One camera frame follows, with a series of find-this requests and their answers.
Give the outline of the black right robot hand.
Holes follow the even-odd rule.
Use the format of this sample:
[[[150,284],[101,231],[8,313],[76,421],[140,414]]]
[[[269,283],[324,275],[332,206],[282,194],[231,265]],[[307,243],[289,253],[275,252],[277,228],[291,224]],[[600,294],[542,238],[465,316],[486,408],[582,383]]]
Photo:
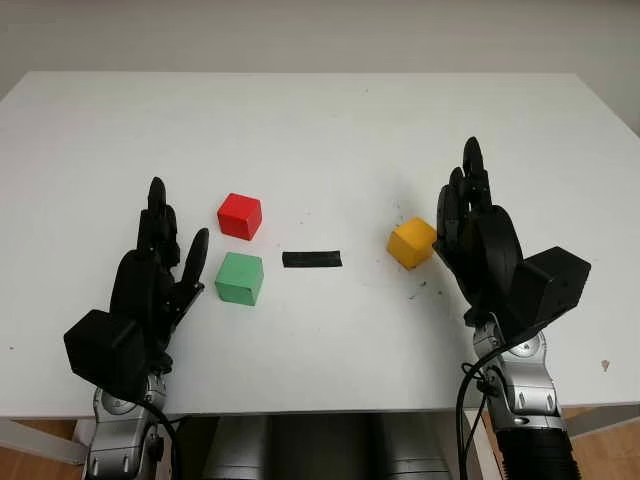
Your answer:
[[[462,165],[451,172],[440,191],[433,248],[470,305],[465,324],[478,328],[494,320],[502,341],[512,342],[515,334],[509,323],[514,316],[508,297],[523,254],[509,214],[492,202],[475,137],[466,141]]]

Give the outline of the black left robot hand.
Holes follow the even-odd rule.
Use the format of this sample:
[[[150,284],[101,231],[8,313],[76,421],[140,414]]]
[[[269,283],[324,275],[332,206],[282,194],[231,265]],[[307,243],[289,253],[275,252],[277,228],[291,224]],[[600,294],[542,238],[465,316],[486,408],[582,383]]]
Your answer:
[[[204,290],[200,276],[209,245],[209,230],[200,229],[186,256],[180,280],[171,269],[180,262],[177,220],[166,201],[164,182],[152,179],[148,204],[140,213],[136,248],[121,260],[110,300],[110,312],[141,327],[146,364],[156,374],[171,371],[166,349],[176,327]]]

